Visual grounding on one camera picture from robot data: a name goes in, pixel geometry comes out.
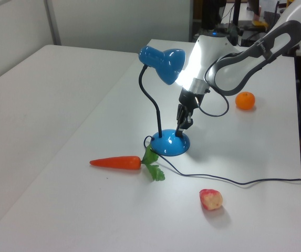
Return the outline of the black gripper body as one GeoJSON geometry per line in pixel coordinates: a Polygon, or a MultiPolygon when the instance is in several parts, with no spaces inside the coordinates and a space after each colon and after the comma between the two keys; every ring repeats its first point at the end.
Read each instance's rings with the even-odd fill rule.
{"type": "Polygon", "coordinates": [[[194,94],[182,88],[179,96],[179,102],[187,111],[193,111],[198,108],[198,104],[201,104],[203,98],[204,94],[194,94]]]}

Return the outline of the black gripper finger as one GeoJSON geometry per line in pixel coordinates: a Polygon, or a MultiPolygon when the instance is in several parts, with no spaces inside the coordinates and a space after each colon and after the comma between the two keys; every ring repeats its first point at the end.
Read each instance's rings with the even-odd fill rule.
{"type": "Polygon", "coordinates": [[[177,110],[177,128],[175,131],[176,137],[183,137],[183,131],[185,127],[185,119],[186,119],[186,109],[185,106],[182,104],[178,104],[177,110]]]}
{"type": "Polygon", "coordinates": [[[186,130],[192,125],[193,119],[191,111],[187,110],[186,108],[183,108],[180,118],[180,130],[186,130]]]}

